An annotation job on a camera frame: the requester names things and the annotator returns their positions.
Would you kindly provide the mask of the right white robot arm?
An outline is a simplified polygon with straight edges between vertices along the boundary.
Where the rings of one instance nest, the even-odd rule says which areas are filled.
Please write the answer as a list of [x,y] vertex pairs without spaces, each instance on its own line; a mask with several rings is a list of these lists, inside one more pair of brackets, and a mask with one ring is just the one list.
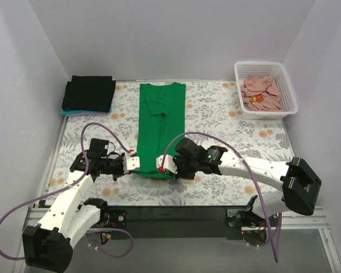
[[189,138],[182,139],[175,152],[175,156],[165,158],[163,166],[177,179],[193,179],[196,172],[245,179],[254,177],[258,183],[275,189],[263,197],[251,197],[246,208],[231,217],[244,226],[261,225],[267,216],[286,211],[303,216],[314,213],[322,181],[302,158],[273,162],[241,157],[224,147],[205,149]]

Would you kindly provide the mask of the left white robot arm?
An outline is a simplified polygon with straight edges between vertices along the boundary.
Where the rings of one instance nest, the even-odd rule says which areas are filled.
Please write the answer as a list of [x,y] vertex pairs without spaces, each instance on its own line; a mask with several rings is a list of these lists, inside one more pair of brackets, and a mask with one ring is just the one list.
[[64,272],[75,245],[89,229],[117,226],[105,200],[83,200],[101,174],[116,178],[124,175],[127,155],[108,152],[108,144],[107,140],[92,139],[89,149],[79,153],[70,167],[69,188],[56,197],[35,226],[25,227],[22,240],[26,265]]

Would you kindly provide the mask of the green t shirt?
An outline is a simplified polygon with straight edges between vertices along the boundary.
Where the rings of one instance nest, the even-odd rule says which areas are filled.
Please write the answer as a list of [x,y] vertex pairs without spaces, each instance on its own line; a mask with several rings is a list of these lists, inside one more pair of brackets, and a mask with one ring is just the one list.
[[185,99],[185,84],[140,84],[137,145],[140,169],[136,174],[156,179],[170,178],[167,173],[159,172],[156,158],[176,136],[185,132]]

